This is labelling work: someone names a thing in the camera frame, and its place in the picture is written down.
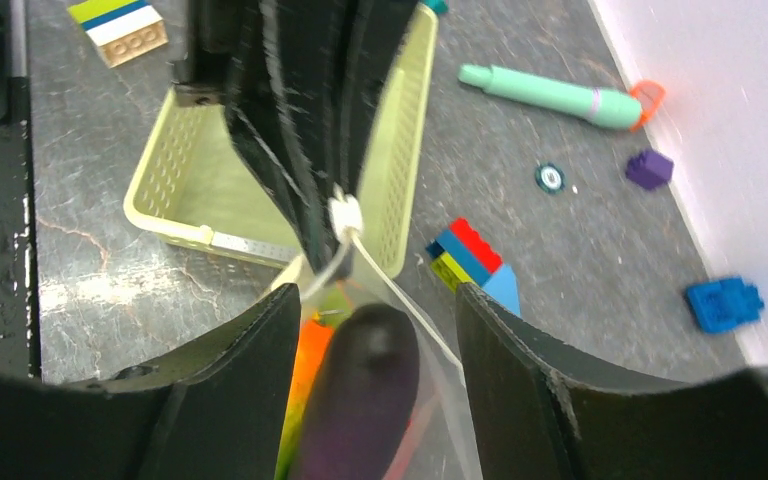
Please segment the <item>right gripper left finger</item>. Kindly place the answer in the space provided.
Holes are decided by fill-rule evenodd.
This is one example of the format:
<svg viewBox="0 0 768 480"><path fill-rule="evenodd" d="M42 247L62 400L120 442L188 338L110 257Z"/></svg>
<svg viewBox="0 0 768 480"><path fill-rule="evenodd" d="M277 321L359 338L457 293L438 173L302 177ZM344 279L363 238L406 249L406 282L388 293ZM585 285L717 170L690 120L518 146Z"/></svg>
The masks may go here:
<svg viewBox="0 0 768 480"><path fill-rule="evenodd" d="M285 284L108 380L0 373L0 479L270 479L300 321Z"/></svg>

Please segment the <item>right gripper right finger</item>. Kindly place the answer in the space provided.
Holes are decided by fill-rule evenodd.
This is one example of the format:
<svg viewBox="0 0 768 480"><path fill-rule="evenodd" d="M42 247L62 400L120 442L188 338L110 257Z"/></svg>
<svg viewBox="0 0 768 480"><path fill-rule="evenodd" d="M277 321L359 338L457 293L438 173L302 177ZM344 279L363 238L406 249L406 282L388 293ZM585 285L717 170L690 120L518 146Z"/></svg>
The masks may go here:
<svg viewBox="0 0 768 480"><path fill-rule="evenodd" d="M701 382L633 371L472 284L457 337L487 479L768 479L768 367Z"/></svg>

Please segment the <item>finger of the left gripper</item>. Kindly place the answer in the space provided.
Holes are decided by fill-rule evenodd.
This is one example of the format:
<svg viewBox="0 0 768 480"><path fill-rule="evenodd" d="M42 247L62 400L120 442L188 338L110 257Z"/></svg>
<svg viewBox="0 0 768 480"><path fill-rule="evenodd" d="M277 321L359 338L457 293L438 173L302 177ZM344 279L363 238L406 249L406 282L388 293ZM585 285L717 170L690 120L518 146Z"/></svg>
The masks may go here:
<svg viewBox="0 0 768 480"><path fill-rule="evenodd" d="M332 89L332 178L358 191L384 85L416 9L415 1L347 1L338 30Z"/></svg>
<svg viewBox="0 0 768 480"><path fill-rule="evenodd" d="M189 1L172 85L185 107L218 105L232 147L297 235L314 271L333 258L320 102L342 1Z"/></svg>

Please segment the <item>clear polka dot zip bag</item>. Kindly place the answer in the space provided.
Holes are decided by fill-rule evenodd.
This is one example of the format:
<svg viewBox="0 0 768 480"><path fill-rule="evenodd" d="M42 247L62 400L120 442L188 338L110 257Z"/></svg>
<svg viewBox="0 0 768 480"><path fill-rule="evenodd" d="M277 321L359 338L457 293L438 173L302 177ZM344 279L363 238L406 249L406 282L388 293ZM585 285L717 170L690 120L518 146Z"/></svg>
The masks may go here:
<svg viewBox="0 0 768 480"><path fill-rule="evenodd" d="M478 479L461 362L430 318L371 259L358 201L336 190L338 250L302 287L301 331L279 479Z"/></svg>

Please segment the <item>green orange toy mango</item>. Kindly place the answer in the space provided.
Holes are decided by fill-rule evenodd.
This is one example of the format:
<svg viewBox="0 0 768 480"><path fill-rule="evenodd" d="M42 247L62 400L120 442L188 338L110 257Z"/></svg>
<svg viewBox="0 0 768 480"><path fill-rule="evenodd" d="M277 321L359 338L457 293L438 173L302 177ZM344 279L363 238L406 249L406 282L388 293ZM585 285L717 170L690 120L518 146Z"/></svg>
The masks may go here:
<svg viewBox="0 0 768 480"><path fill-rule="evenodd" d="M297 450L304 411L335 328L321 322L318 313L300 329L284 424L276 460L275 480L286 479Z"/></svg>

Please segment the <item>purple toy eggplant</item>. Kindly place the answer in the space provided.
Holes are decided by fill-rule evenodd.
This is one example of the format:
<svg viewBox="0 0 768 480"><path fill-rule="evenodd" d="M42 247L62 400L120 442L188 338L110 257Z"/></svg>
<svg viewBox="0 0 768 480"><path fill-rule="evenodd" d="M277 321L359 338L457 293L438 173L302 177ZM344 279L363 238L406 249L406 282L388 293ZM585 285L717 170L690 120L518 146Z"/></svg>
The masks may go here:
<svg viewBox="0 0 768 480"><path fill-rule="evenodd" d="M384 303L356 309L325 352L288 478L383 478L408 427L419 376L408 315Z"/></svg>

